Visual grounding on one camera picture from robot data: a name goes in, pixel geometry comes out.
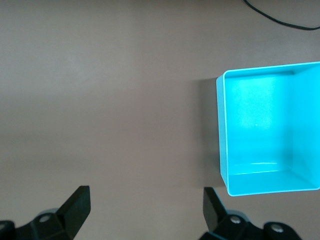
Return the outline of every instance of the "blue container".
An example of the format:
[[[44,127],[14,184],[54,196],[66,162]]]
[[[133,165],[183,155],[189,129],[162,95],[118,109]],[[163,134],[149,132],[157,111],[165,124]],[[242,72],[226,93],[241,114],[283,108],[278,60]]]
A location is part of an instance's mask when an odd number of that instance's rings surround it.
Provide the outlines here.
[[[216,87],[229,195],[320,189],[320,62],[228,70]]]

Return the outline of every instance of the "black cable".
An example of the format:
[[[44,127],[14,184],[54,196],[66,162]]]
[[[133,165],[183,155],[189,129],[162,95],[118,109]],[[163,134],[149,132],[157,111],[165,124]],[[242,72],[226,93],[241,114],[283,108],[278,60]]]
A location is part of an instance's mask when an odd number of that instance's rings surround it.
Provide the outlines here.
[[[287,22],[284,22],[284,21],[280,21],[278,19],[275,19],[274,17],[264,13],[263,11],[260,11],[259,9],[257,9],[256,7],[252,6],[247,0],[243,0],[245,2],[245,4],[247,4],[250,8],[252,8],[253,10],[255,10],[256,12],[260,13],[261,15],[265,16],[266,18],[278,23],[278,24],[281,24],[281,25],[284,25],[284,26],[287,26],[289,28],[294,28],[294,29],[299,29],[299,30],[305,30],[305,31],[313,31],[313,30],[317,30],[317,29],[320,29],[320,26],[317,26],[317,27],[307,27],[307,26],[299,26],[299,25],[294,25],[294,24],[291,24],[291,23],[287,23]]]

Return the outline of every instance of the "open rectangular box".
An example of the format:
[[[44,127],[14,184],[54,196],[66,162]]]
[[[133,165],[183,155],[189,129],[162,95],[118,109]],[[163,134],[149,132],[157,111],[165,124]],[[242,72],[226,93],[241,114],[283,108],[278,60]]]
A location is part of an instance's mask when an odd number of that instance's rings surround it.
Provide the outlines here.
[[[216,86],[231,196],[320,189],[320,62],[228,70]]]

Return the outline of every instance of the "gray table surface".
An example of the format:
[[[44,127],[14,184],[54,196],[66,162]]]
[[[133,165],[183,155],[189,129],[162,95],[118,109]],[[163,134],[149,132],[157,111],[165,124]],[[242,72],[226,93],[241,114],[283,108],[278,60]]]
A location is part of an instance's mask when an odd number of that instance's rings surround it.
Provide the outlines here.
[[[251,0],[293,24],[319,1]],[[319,239],[319,191],[230,197],[219,174],[215,78],[320,60],[320,30],[241,0],[2,0],[0,219],[17,226],[90,185],[77,240],[196,240],[202,188]]]

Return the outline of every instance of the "bolt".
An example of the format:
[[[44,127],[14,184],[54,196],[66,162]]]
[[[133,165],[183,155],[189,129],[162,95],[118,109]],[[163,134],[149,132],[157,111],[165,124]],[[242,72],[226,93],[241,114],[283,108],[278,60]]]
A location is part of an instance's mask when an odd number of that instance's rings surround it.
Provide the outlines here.
[[[284,229],[280,225],[275,224],[275,223],[271,225],[271,228],[272,228],[273,231],[275,231],[277,233],[283,233],[284,232]]]
[[[231,220],[231,222],[233,222],[234,224],[239,224],[239,223],[241,223],[240,218],[237,217],[237,216],[231,216],[231,217],[230,217],[230,220]]]
[[[50,217],[51,217],[50,215],[44,215],[40,218],[39,222],[44,223],[44,222],[48,221],[50,219]]]

